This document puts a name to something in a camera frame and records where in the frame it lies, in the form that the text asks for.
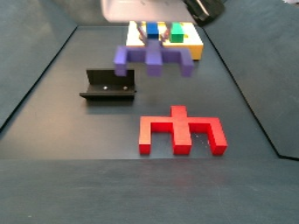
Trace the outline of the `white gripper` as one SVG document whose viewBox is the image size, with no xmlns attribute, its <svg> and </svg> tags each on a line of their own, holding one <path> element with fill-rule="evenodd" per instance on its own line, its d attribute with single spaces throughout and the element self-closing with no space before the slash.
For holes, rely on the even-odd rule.
<svg viewBox="0 0 299 224">
<path fill-rule="evenodd" d="M 172 24 L 165 22 L 192 22 L 192 16 L 183 0 L 100 0 L 102 16 L 108 22 L 136 21 L 138 40 L 147 45 L 147 34 L 141 22 L 163 22 L 164 42 L 171 36 Z"/>
</svg>

